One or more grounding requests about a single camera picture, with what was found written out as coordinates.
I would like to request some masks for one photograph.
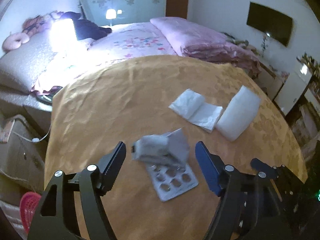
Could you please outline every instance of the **table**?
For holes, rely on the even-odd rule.
[[[208,103],[225,108],[242,85],[262,101],[257,117],[232,143],[217,130],[209,134],[168,108],[187,88],[204,95]],[[130,146],[143,135],[181,127],[191,147],[188,163],[199,185],[162,203],[144,164],[131,160]],[[127,145],[127,157],[113,189],[102,198],[119,240],[202,239],[219,198],[209,191],[196,161],[198,141],[241,172],[255,174],[250,161],[256,157],[271,166],[285,164],[303,181],[307,178],[300,148],[279,111],[242,69],[230,64],[170,55],[141,57],[68,85],[53,99],[45,185],[56,170],[66,174],[81,171],[121,140]],[[79,227],[88,239],[79,194],[75,195]]]

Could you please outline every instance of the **metal screw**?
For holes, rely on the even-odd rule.
[[[267,176],[263,171],[260,171],[258,175],[260,178],[265,178]]]
[[[88,170],[88,171],[94,171],[96,168],[97,168],[96,165],[91,164],[91,165],[89,165],[89,166],[87,167],[87,170]]]
[[[231,165],[227,165],[227,166],[225,166],[225,168],[224,168],[226,171],[234,171],[235,170],[235,168],[233,167],[233,166],[231,166]]]
[[[54,175],[56,176],[56,177],[60,177],[61,175],[62,175],[62,171],[56,171],[55,173],[54,173]]]

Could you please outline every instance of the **plush toy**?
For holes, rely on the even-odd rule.
[[[17,49],[30,40],[29,36],[25,33],[15,33],[10,35],[8,38],[5,39],[2,47],[4,51],[8,52],[13,49]]]

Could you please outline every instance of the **television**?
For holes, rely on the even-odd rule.
[[[247,25],[266,33],[287,47],[292,32],[293,20],[281,12],[250,2]]]

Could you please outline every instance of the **bed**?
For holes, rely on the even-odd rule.
[[[226,35],[178,17],[160,17],[146,23],[116,25],[107,37],[80,43],[76,59],[58,54],[39,75],[31,92],[46,94],[81,75],[136,57],[179,55],[208,62],[232,62],[257,75],[259,60],[250,50],[227,41]]]
[[[168,108],[185,89],[223,106],[242,85],[259,95],[258,115],[234,142],[217,130],[207,133]],[[188,163],[199,185],[161,202],[142,163],[131,160],[131,145],[143,135],[183,128],[191,147]],[[97,163],[118,141],[127,156],[113,189],[102,203],[117,239],[202,239],[219,198],[209,191],[196,161],[195,143],[203,141],[224,163],[255,174],[252,158],[273,166],[285,164],[302,181],[307,178],[301,151],[284,118],[263,91],[240,68],[174,55],[130,59],[97,70],[64,87],[53,98],[52,132],[45,162],[45,186],[56,170],[79,172]],[[76,210],[82,237],[88,239]]]

